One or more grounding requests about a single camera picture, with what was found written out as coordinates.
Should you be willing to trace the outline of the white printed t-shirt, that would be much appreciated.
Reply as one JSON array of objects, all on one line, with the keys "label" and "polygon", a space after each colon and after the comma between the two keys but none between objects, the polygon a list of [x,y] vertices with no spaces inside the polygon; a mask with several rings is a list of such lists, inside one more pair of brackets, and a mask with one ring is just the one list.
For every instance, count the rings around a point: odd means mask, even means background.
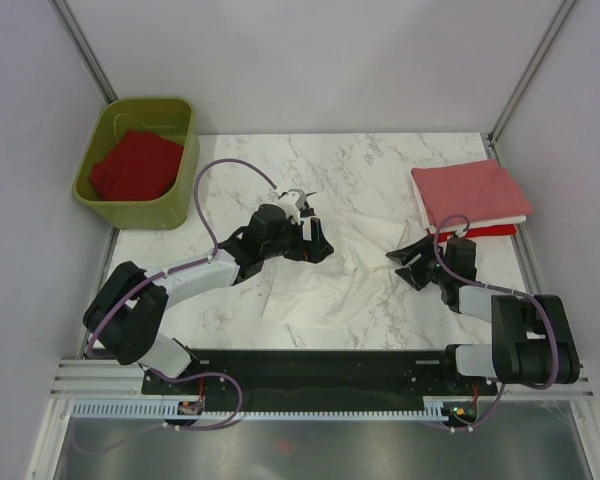
[{"label": "white printed t-shirt", "polygon": [[418,220],[395,222],[337,207],[325,193],[309,199],[334,252],[318,264],[279,258],[262,317],[296,327],[337,328],[385,300],[413,292],[386,254],[425,235]]}]

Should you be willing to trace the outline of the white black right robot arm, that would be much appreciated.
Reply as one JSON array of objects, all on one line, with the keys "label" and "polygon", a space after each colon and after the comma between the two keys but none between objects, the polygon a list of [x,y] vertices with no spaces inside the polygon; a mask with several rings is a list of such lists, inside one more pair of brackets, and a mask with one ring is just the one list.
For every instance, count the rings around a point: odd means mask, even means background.
[{"label": "white black right robot arm", "polygon": [[447,348],[451,360],[438,368],[440,386],[457,394],[474,377],[537,389],[575,383],[581,362],[562,300],[477,282],[476,251],[470,239],[453,236],[442,247],[428,235],[386,254],[412,289],[434,284],[451,311],[490,325],[490,344]]}]

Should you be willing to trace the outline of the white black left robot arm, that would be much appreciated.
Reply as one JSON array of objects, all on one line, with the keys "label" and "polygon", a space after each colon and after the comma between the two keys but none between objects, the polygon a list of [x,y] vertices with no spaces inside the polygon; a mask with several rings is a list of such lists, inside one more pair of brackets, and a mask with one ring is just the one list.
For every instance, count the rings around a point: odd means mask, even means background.
[{"label": "white black left robot arm", "polygon": [[159,330],[165,312],[211,290],[238,285],[276,257],[318,264],[334,253],[321,219],[308,206],[299,218],[273,204],[261,205],[249,223],[218,248],[181,265],[151,273],[131,261],[118,265],[83,315],[92,339],[121,365],[160,372],[178,393],[199,382],[193,354]]}]

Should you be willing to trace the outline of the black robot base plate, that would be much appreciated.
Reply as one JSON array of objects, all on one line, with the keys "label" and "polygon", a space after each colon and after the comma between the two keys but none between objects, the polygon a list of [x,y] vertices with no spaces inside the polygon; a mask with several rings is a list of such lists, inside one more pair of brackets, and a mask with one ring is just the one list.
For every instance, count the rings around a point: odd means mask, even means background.
[{"label": "black robot base plate", "polygon": [[214,411],[419,410],[427,397],[487,397],[441,350],[197,350],[178,383],[148,374],[145,395],[202,394]]}]

